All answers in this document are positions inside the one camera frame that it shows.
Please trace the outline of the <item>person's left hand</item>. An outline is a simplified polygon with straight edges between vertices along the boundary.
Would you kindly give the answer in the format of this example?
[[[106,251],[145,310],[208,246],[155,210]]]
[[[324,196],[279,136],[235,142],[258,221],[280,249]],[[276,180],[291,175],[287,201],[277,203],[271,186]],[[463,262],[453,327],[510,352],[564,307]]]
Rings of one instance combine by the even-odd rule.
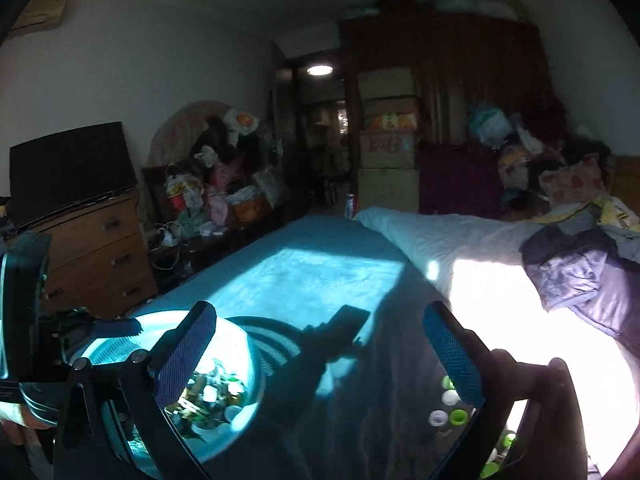
[[[0,419],[4,433],[15,445],[25,443],[27,429],[46,430],[51,428],[51,425],[35,417],[23,404],[1,402]]]

